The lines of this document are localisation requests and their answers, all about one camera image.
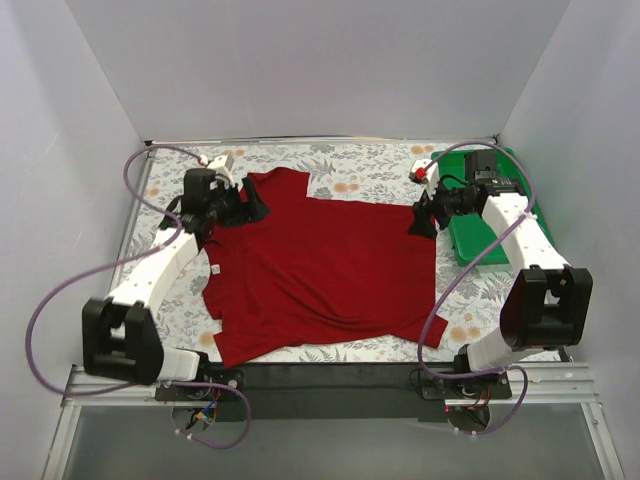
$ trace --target green tray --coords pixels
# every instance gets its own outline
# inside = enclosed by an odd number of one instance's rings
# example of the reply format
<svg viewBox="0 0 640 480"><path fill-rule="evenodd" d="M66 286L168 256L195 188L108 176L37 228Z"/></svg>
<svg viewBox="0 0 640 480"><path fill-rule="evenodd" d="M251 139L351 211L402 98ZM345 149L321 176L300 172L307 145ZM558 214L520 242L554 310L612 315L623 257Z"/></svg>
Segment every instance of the green tray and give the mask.
<svg viewBox="0 0 640 480"><path fill-rule="evenodd" d="M505 150L515 156L511 149L505 148ZM464 179L464 155L470 151L471 150L455 150L441 158L438 162L440 176L451 174ZM440 153L441 152L434 152L431 158L436 158ZM502 175L508 178L517 178L524 185L527 196L531 194L529 185L527 185L520 171L511 160L498 152L497 163L498 170ZM449 186L454 183L453 180L447 180L446 184ZM538 224L549 239L549 242L553 245L551 233L549 233L549 228L537 204L533 207L533 213L538 215ZM487 248L487 246L496 239L496 235L491 228L475 213L452 218L451 223L449 223L449 233L451 234L453 248L456 252L456 260L460 266L471 263L482 250ZM493 250L480 262L481 265L498 265L502 263L509 263L502 247Z"/></svg>

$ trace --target floral tablecloth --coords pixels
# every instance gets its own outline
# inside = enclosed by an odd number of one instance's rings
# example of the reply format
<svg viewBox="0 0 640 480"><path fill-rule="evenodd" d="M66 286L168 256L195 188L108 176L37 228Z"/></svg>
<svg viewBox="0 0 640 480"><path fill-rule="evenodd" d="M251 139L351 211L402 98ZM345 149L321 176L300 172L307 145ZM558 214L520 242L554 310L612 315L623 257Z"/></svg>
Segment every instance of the floral tablecloth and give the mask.
<svg viewBox="0 0 640 480"><path fill-rule="evenodd" d="M416 159L428 157L449 144L412 143L272 143L238 146L192 146L212 158L223 151L233 154L232 172L237 180L249 172L267 172L278 166L309 172L307 194L335 201L410 205L421 187L408 180ZM196 166L193 158L159 150L152 160L145 198L166 206L182 193L185 169ZM147 249L161 216L142 207L137 215L127 255ZM123 269L128 274L134 267ZM438 295L461 271L455 261L447 231L437 239ZM179 276L167 295L156 323L167 345L205 351L211 360L220 355L213 341L220 321L211 318L202 299L210 273L207 255L200 252ZM437 350L425 348L430 361L450 361L465 343L473 342L498 325L499 312L509 292L512 274L508 265L484 266L473 270L447 299L439 314L449 326ZM255 361L268 362L404 362L416 359L416 344L390 335L332 345L281 348ZM531 360L559 360L556 352L544 352Z"/></svg>

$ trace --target red shirt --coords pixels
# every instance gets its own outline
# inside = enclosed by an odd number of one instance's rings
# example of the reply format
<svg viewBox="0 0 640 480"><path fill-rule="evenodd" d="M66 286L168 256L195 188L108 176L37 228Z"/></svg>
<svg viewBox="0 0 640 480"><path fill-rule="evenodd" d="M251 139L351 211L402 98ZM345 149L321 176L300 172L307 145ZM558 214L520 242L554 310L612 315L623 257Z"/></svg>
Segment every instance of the red shirt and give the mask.
<svg viewBox="0 0 640 480"><path fill-rule="evenodd" d="M284 346L392 334L417 341L435 303L435 241L407 233L411 207L308 198L308 173L250 174L271 209L217 228L205 250L219 274L203 291L225 367ZM447 322L434 320L437 347Z"/></svg>

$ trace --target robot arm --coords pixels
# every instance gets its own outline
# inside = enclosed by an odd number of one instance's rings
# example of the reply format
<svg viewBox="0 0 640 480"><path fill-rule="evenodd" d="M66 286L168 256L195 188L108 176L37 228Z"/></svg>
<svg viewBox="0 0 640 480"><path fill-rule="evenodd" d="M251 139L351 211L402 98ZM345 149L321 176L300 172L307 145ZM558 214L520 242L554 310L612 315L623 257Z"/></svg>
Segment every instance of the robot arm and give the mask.
<svg viewBox="0 0 640 480"><path fill-rule="evenodd" d="M413 206L409 233L435 238L454 215L476 213L502 235L525 211L528 199L518 180L502 177L496 152L465 156L466 185L447 189L438 166L417 171L426 184ZM502 242L517 277L500 313L500 326L482 340L462 348L454 361L459 372L504 367L544 349L576 345L584 329L593 280L587 269L573 268L549 243L533 215Z"/></svg>
<svg viewBox="0 0 640 480"><path fill-rule="evenodd" d="M144 258L131 274L104 299L90 299L82 310L82 343L85 371L139 384L196 378L203 353L163 346L155 327L169 288L180 272L198 255L216 225L240 226L266 217L251 180L242 186L242 201L230 173L233 159L221 155L205 168L187 170L184 193L168 207L183 224L176 239ZM153 246L176 234L169 217L160 223Z"/></svg>

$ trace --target white panel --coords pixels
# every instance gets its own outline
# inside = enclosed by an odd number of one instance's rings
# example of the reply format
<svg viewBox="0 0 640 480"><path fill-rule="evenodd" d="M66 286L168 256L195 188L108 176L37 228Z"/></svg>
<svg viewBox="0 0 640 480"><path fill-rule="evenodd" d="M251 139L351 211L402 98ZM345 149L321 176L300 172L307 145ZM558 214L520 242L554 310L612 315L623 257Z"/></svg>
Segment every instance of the white panel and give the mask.
<svg viewBox="0 0 640 480"><path fill-rule="evenodd" d="M568 0L67 0L144 138L474 137Z"/></svg>
<svg viewBox="0 0 640 480"><path fill-rule="evenodd" d="M627 478L640 478L640 4L573 0L503 134L532 174L558 251L594 292L587 360Z"/></svg>
<svg viewBox="0 0 640 480"><path fill-rule="evenodd" d="M40 478L60 398L32 378L24 335L64 278L116 256L131 204L121 179L140 140L62 0L0 0L0 477ZM80 361L80 312L109 274L54 300L36 360L64 386Z"/></svg>

